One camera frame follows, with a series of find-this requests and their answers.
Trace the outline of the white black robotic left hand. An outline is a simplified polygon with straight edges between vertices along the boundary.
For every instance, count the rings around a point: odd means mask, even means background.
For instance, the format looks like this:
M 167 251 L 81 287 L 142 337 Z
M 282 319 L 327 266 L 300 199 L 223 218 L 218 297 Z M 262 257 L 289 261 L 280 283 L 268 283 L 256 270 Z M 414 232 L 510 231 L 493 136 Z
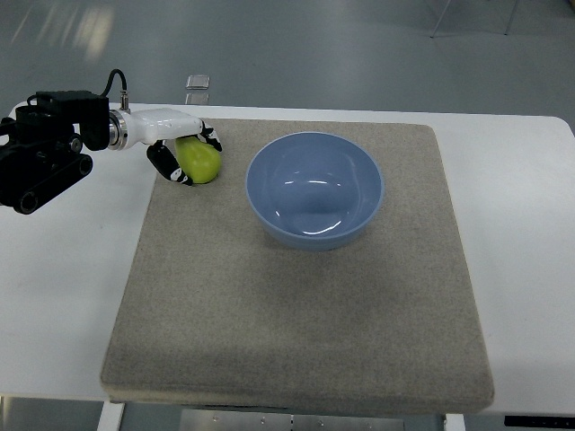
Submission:
M 219 153 L 221 144 L 215 129 L 202 119 L 168 109 L 113 110 L 110 113 L 111 150 L 124 150 L 141 143 L 147 146 L 146 156 L 167 180 L 194 185 L 176 161 L 174 143 L 178 138 L 194 136 L 212 145 Z

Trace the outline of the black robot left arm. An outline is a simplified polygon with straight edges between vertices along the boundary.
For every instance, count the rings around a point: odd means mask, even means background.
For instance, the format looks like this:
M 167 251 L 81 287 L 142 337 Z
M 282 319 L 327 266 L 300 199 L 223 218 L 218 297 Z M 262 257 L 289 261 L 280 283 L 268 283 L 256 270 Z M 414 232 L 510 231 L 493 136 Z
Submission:
M 86 177 L 101 151 L 128 135 L 111 113 L 108 95 L 121 82 L 122 109 L 128 86 L 119 69 L 110 72 L 102 93 L 43 91 L 30 96 L 12 118 L 1 119 L 1 205 L 29 215 Z

